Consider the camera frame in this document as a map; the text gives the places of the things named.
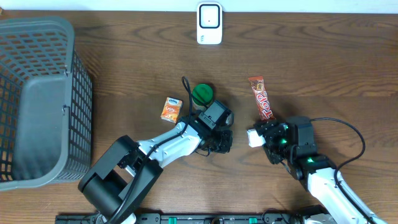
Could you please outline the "green lid jar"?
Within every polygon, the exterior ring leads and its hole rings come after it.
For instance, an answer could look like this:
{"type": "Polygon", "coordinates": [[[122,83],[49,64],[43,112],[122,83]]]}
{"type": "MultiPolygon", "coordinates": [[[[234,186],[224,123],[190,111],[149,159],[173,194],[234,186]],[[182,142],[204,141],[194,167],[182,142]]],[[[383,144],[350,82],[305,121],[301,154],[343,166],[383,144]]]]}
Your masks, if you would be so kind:
{"type": "Polygon", "coordinates": [[[201,83],[192,91],[193,107],[205,111],[213,102],[214,92],[211,86],[201,83]]]}

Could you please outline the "orange small carton box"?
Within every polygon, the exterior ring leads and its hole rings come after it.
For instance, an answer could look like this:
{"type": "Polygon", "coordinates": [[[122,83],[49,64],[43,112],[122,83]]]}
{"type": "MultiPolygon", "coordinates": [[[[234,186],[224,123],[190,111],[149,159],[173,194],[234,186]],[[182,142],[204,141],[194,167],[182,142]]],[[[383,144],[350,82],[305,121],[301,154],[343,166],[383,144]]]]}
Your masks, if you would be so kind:
{"type": "Polygon", "coordinates": [[[183,107],[183,101],[167,97],[160,118],[172,123],[176,123],[183,107]]]}

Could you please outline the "orange Top chocolate bar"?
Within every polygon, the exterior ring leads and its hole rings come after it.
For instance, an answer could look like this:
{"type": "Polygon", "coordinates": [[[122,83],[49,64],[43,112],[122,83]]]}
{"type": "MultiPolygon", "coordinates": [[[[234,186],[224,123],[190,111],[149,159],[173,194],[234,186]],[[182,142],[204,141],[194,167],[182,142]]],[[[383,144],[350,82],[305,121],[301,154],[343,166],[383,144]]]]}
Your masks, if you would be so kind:
{"type": "Polygon", "coordinates": [[[264,79],[262,76],[248,78],[254,93],[257,108],[259,110],[260,117],[263,121],[275,119],[269,102],[269,97],[266,92],[264,79]]]}

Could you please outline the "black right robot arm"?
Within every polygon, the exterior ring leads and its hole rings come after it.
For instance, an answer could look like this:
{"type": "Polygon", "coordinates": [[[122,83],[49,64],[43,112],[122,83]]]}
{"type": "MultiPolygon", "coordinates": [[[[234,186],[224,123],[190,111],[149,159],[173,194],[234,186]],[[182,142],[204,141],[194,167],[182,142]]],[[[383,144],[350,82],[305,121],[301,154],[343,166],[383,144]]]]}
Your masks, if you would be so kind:
{"type": "Polygon", "coordinates": [[[287,172],[315,197],[335,223],[383,223],[349,187],[340,170],[357,156],[336,165],[320,154],[313,128],[315,119],[293,116],[284,122],[261,121],[247,131],[250,147],[263,147],[271,164],[282,164],[287,172]]]}

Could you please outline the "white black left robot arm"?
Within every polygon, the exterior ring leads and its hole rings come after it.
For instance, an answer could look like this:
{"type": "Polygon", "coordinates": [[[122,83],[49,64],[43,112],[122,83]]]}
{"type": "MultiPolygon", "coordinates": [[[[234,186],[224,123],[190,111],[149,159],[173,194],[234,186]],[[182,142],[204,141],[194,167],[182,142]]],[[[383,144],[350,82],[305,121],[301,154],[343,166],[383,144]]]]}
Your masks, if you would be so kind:
{"type": "Polygon", "coordinates": [[[200,114],[182,117],[173,129],[152,139],[121,136],[83,176],[78,189],[107,223],[134,223],[135,210],[165,166],[197,149],[229,152],[232,123],[231,115],[214,119],[200,114]]]}

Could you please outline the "white barcode scanner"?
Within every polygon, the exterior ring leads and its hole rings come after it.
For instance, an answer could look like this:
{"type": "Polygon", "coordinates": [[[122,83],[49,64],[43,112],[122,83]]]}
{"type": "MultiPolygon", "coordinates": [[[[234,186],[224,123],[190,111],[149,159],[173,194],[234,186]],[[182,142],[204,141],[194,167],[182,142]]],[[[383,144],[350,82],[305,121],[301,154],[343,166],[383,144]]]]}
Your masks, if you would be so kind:
{"type": "Polygon", "coordinates": [[[201,2],[197,6],[197,42],[217,45],[223,36],[223,8],[217,2],[201,2]]]}

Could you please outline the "grey plastic mesh basket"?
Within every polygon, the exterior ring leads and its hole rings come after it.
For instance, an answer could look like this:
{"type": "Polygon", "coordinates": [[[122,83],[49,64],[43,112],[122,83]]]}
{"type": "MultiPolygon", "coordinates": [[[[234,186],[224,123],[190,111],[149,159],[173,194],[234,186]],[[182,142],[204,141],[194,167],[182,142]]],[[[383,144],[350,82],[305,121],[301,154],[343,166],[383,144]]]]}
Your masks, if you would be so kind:
{"type": "Polygon", "coordinates": [[[92,101],[67,20],[3,20],[1,190],[81,179],[91,164],[92,101]]]}

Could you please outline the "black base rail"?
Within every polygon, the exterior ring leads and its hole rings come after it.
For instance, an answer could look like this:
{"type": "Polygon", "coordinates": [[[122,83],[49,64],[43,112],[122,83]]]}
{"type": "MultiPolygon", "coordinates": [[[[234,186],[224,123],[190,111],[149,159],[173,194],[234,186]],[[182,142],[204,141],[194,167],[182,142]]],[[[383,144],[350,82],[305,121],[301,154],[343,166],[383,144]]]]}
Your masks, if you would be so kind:
{"type": "MultiPolygon", "coordinates": [[[[160,215],[143,213],[136,215],[136,224],[332,224],[335,220],[329,214],[293,216],[286,213],[266,213],[264,215],[160,215]]],[[[58,215],[55,224],[104,224],[105,218],[92,215],[58,215]]]]}

